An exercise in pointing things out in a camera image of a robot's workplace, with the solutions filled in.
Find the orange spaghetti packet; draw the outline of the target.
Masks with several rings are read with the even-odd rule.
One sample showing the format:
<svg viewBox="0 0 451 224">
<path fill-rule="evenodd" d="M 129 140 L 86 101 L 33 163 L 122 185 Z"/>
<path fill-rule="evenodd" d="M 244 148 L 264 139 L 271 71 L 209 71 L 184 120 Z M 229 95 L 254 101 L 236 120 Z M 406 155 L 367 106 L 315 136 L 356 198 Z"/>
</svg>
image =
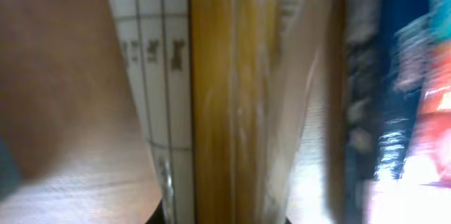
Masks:
<svg viewBox="0 0 451 224">
<path fill-rule="evenodd" d="M 284 223 L 331 0 L 109 0 L 164 223 Z"/>
</svg>

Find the blue tissue multipack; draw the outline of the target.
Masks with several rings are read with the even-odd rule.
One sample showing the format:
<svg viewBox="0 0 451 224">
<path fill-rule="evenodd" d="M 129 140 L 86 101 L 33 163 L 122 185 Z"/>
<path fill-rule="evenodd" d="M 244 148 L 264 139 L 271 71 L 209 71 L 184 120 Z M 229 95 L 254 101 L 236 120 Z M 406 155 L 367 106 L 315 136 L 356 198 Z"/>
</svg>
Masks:
<svg viewBox="0 0 451 224">
<path fill-rule="evenodd" d="M 450 222 L 450 0 L 346 0 L 346 223 Z"/>
</svg>

